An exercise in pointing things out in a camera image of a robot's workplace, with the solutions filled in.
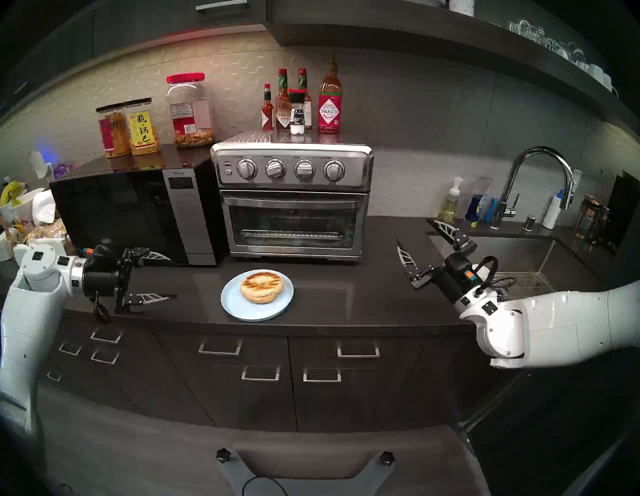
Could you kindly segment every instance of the tabasco bottle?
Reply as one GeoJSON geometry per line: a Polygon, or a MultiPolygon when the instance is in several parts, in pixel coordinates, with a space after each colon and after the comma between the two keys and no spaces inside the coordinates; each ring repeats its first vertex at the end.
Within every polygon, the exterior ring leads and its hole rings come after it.
{"type": "Polygon", "coordinates": [[[289,101],[289,87],[287,86],[287,69],[278,71],[278,87],[280,94],[276,98],[276,130],[288,131],[291,121],[291,102],[289,101]]]}
{"type": "Polygon", "coordinates": [[[311,96],[307,91],[307,70],[304,67],[298,69],[298,89],[305,91],[305,102],[302,104],[305,114],[305,131],[311,131],[311,96]]]}
{"type": "Polygon", "coordinates": [[[318,98],[318,132],[340,132],[340,118],[342,117],[342,85],[338,79],[338,65],[335,54],[329,64],[326,78],[320,85],[318,98]]]}
{"type": "Polygon", "coordinates": [[[264,85],[264,105],[262,106],[262,130],[273,131],[273,105],[271,104],[271,85],[264,85]]]}

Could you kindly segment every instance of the shelf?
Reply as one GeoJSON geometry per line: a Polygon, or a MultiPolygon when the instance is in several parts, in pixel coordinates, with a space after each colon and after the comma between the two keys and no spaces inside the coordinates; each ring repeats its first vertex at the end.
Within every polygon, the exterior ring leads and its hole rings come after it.
{"type": "Polygon", "coordinates": [[[376,49],[494,70],[564,97],[640,141],[635,114],[585,71],[473,17],[402,0],[271,0],[266,27],[284,47],[376,49]]]}

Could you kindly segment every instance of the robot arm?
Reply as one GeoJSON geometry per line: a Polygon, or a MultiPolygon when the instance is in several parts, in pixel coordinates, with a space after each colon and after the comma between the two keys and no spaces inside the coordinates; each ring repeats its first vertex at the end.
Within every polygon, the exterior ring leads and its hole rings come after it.
{"type": "Polygon", "coordinates": [[[67,256],[62,245],[38,240],[19,244],[14,253],[19,264],[15,280],[7,292],[0,319],[0,415],[27,440],[38,438],[35,396],[38,369],[53,343],[65,302],[70,295],[84,294],[94,302],[94,316],[111,320],[100,304],[101,296],[116,296],[116,313],[174,298],[175,295],[132,294],[127,292],[133,267],[144,260],[157,264],[160,257],[146,248],[128,248],[120,258],[97,247],[87,250],[89,258],[67,256]]]}
{"type": "Polygon", "coordinates": [[[612,349],[640,346],[640,281],[605,292],[564,291],[499,301],[492,287],[497,260],[482,279],[465,255],[476,248],[466,233],[430,221],[455,252],[420,271],[398,242],[398,254],[416,289],[434,282],[460,314],[476,324],[478,346],[503,369],[556,367],[612,349]]]}

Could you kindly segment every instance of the red lid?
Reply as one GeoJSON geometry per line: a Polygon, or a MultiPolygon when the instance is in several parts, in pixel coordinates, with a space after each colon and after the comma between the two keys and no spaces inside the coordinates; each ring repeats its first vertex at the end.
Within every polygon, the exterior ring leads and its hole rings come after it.
{"type": "Polygon", "coordinates": [[[183,72],[166,77],[166,82],[169,84],[194,83],[195,81],[204,81],[204,72],[183,72]]]}

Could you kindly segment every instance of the faucet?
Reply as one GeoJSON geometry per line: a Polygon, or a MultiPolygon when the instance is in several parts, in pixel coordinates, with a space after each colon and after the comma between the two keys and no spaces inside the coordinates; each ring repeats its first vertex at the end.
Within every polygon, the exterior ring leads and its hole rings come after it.
{"type": "Polygon", "coordinates": [[[564,160],[564,157],[556,152],[553,148],[528,148],[527,150],[524,150],[520,155],[518,155],[513,161],[511,171],[509,172],[509,179],[507,180],[507,184],[504,185],[504,190],[502,191],[502,196],[500,197],[498,206],[496,206],[491,222],[489,222],[489,227],[491,229],[500,229],[500,224],[502,224],[503,217],[516,216],[516,211],[514,210],[514,208],[507,208],[507,200],[509,199],[511,188],[513,188],[513,183],[516,181],[516,174],[518,173],[518,169],[520,169],[520,166],[526,159],[528,159],[532,155],[538,155],[540,153],[553,157],[562,166],[564,173],[564,193],[562,195],[562,199],[560,199],[560,208],[562,210],[567,210],[569,208],[569,205],[573,200],[573,172],[571,171],[571,167],[569,167],[569,164],[566,162],[566,160],[564,160]]]}

